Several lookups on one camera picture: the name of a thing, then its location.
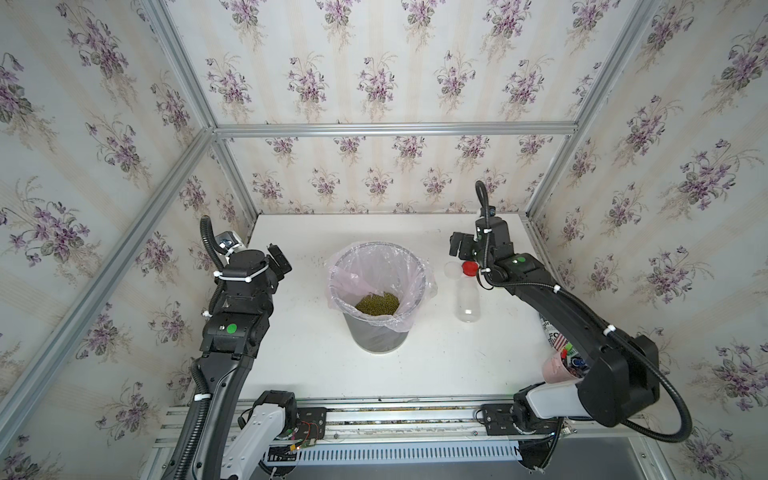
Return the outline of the red lid bean jar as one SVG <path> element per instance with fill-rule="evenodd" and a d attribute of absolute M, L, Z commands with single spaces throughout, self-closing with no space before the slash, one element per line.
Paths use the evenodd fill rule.
<path fill-rule="evenodd" d="M 466 323 L 473 323 L 481 317 L 479 288 L 473 277 L 462 276 L 456 287 L 456 317 Z"/>

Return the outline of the red jar lid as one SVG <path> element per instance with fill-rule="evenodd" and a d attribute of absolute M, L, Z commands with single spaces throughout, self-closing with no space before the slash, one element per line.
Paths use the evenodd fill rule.
<path fill-rule="evenodd" d="M 462 273 L 467 277 L 475 277 L 480 270 L 480 266 L 474 261 L 464 261 L 462 263 Z"/>

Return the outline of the green lid bean jar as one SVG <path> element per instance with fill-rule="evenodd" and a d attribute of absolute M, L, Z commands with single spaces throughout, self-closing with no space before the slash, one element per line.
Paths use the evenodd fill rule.
<path fill-rule="evenodd" d="M 425 287 L 424 287 L 424 299 L 431 300 L 437 295 L 438 286 L 433 273 L 427 272 L 425 274 Z"/>

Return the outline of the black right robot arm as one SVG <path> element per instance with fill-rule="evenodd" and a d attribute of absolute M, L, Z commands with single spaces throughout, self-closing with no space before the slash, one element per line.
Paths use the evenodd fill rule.
<path fill-rule="evenodd" d="M 565 417 L 568 407 L 579 407 L 580 416 L 603 427 L 623 425 L 665 443 L 686 441 L 694 430 L 693 418 L 682 395 L 660 370 L 657 345 L 645 335 L 631 336 L 607 322 L 563 288 L 540 260 L 517 252 L 506 221 L 490 204 L 485 183 L 476 181 L 475 191 L 480 213 L 474 231 L 453 233 L 450 255 L 477 263 L 475 278 L 482 289 L 502 289 L 536 310 L 575 347 L 588 367 L 572 393 L 560 394 L 562 407 L 547 410 L 536 402 L 534 394 L 544 390 L 537 386 L 525 395 L 528 410 L 546 419 Z M 654 405 L 662 391 L 679 414 L 680 426 L 673 433 L 654 431 L 632 420 Z"/>

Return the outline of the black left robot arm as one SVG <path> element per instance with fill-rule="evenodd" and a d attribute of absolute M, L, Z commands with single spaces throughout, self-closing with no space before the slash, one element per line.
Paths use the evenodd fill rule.
<path fill-rule="evenodd" d="M 190 364 L 195 393 L 165 479 L 250 479 L 272 442 L 294 428 L 296 399 L 267 390 L 250 412 L 236 408 L 270 327 L 273 296 L 292 266 L 280 248 L 247 249 L 237 234 L 215 235 L 209 216 L 199 223 L 214 265 L 216 288 L 206 311 L 201 354 Z"/>

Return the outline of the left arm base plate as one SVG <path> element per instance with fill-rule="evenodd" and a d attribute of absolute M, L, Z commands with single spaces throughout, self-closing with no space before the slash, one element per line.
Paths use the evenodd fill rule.
<path fill-rule="evenodd" d="M 297 410 L 295 424 L 274 439 L 273 447 L 308 448 L 325 438 L 328 409 L 306 407 Z"/>

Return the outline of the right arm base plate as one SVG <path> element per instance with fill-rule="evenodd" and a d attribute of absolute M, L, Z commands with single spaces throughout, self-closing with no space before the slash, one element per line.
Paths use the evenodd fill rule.
<path fill-rule="evenodd" d="M 563 428 L 561 420 L 539 418 L 522 403 L 484 404 L 475 411 L 474 418 L 488 436 L 552 436 Z"/>

